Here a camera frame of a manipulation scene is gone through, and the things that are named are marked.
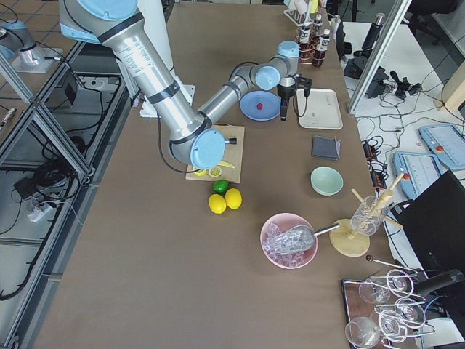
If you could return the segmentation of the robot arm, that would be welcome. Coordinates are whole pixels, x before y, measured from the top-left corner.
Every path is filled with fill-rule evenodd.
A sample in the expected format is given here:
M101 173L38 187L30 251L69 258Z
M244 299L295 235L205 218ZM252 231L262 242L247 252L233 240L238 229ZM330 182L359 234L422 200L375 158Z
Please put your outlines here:
M299 46L283 41L269 62L235 69L230 80L196 111L167 66L172 58L160 1L60 1L59 11L64 36L112 49L169 128L170 154L199 169L215 167L225 153L226 141L212 124L252 86L281 87L297 72Z

